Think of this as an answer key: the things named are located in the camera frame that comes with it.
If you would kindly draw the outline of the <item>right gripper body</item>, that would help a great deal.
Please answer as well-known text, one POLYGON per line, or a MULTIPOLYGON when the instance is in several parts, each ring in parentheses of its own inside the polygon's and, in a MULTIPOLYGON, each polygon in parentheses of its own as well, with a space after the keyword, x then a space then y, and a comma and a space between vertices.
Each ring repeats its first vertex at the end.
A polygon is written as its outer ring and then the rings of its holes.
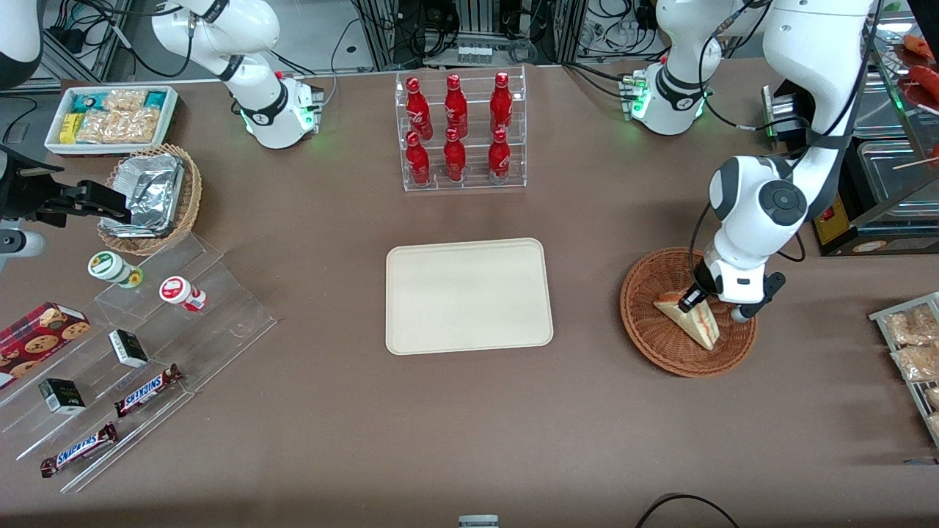
POLYGON ((48 198, 50 182, 51 165, 6 165, 2 170, 2 219, 40 221, 43 215, 37 210, 48 198))

